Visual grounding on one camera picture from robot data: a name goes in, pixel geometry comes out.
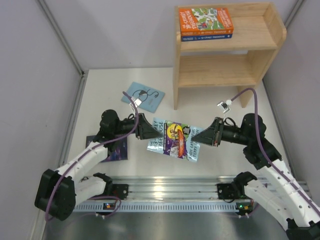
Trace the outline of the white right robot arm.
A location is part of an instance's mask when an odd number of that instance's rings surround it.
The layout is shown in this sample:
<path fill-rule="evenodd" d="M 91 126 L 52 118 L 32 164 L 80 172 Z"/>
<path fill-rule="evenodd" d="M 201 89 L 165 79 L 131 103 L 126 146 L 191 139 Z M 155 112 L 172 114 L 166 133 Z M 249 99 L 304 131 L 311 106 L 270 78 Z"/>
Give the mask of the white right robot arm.
<path fill-rule="evenodd" d="M 243 145 L 243 154 L 250 164 L 275 188 L 267 189 L 249 171 L 239 173 L 231 182 L 236 198 L 247 197 L 264 208 L 285 231 L 290 240 L 320 238 L 320 208 L 306 194 L 291 174 L 277 149 L 265 138 L 266 126 L 254 113 L 243 117 L 240 127 L 227 125 L 216 117 L 192 141 L 212 147 L 221 142 Z"/>

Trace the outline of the orange 78-storey treehouse book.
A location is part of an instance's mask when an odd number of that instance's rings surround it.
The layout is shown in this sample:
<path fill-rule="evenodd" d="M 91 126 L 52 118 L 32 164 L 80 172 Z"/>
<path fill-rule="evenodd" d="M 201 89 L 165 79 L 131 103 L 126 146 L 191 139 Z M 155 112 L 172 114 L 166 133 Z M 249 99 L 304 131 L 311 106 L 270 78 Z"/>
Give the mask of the orange 78-storey treehouse book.
<path fill-rule="evenodd" d="M 226 7 L 179 8 L 178 16 L 182 37 L 224 35 L 234 31 Z"/>

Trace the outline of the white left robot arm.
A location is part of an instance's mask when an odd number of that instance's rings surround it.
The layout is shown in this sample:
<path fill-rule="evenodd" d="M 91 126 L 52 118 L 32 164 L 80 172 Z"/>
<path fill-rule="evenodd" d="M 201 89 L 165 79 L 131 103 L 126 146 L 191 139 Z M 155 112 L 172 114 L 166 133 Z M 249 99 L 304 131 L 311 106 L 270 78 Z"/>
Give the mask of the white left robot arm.
<path fill-rule="evenodd" d="M 66 220 L 74 208 L 91 198 L 119 200 L 113 195 L 113 181 L 104 173 L 95 173 L 85 180 L 87 172 L 107 159 L 121 140 L 135 134 L 139 140 L 161 137 L 143 113 L 132 113 L 121 120 L 113 109 L 101 115 L 99 131 L 89 145 L 73 160 L 41 176 L 34 205 L 45 217 Z"/>

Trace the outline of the light blue thin booklet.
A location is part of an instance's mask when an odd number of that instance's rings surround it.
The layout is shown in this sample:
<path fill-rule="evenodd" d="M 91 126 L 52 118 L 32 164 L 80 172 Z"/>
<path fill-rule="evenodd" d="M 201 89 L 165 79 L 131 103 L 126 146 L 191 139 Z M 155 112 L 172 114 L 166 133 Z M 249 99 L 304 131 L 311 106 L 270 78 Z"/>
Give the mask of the light blue thin booklet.
<path fill-rule="evenodd" d="M 140 99 L 141 104 L 139 107 L 150 113 L 156 112 L 158 106 L 165 96 L 163 91 L 138 82 L 132 82 L 126 93 L 135 99 Z"/>

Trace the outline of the purple galaxy cover book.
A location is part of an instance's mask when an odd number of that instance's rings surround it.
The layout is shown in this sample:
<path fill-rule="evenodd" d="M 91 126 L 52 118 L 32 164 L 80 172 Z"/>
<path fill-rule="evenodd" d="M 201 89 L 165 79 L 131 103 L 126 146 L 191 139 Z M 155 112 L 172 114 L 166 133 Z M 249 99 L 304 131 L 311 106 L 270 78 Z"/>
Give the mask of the purple galaxy cover book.
<path fill-rule="evenodd" d="M 96 135 L 88 135 L 85 140 L 85 147 L 88 147 L 91 142 L 94 142 Z M 106 142 L 107 139 L 102 137 L 97 140 L 99 143 Z M 107 158 L 101 161 L 101 163 L 105 162 L 114 162 L 121 160 L 128 160 L 128 141 L 127 138 L 123 138 L 116 142 L 111 143 L 111 147 L 108 148 L 109 152 Z"/>

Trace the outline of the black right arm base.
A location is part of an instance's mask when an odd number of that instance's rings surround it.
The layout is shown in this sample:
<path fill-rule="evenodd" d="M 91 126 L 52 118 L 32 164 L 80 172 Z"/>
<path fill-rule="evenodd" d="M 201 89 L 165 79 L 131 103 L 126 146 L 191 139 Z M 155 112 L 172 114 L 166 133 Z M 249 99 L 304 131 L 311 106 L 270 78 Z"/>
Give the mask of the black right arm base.
<path fill-rule="evenodd" d="M 235 183 L 219 183 L 216 186 L 219 200 L 232 203 L 241 198 L 239 189 Z"/>

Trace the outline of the light blue 143-storey treehouse book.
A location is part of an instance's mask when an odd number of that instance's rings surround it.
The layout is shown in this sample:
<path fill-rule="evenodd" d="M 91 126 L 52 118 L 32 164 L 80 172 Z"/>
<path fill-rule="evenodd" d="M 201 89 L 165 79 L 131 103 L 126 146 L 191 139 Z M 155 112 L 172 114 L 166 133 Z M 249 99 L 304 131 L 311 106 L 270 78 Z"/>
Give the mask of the light blue 143-storey treehouse book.
<path fill-rule="evenodd" d="M 153 119 L 152 126 L 161 136 L 149 140 L 148 151 L 193 163 L 198 161 L 200 144 L 192 141 L 192 137 L 202 132 L 202 128 L 158 117 Z"/>

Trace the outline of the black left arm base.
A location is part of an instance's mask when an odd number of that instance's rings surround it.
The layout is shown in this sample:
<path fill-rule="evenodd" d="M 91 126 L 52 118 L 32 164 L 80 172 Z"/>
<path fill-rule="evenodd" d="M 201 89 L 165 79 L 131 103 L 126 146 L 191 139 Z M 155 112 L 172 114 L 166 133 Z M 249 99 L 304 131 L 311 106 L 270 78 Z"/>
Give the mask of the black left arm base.
<path fill-rule="evenodd" d="M 107 195 L 118 197 L 121 200 L 127 198 L 129 194 L 129 185 L 128 184 L 110 184 L 107 187 Z"/>

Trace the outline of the blue 91-storey treehouse book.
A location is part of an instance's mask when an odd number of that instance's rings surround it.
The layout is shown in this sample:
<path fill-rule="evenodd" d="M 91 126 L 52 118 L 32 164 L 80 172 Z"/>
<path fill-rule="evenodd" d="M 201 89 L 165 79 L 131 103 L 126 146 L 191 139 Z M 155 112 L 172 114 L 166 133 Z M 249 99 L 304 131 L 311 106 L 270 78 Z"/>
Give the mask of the blue 91-storey treehouse book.
<path fill-rule="evenodd" d="M 207 40 L 219 40 L 219 39 L 230 39 L 233 34 L 214 34 L 214 35 L 194 35 L 194 36 L 182 36 L 182 42 L 193 42 L 193 41 L 207 41 Z"/>

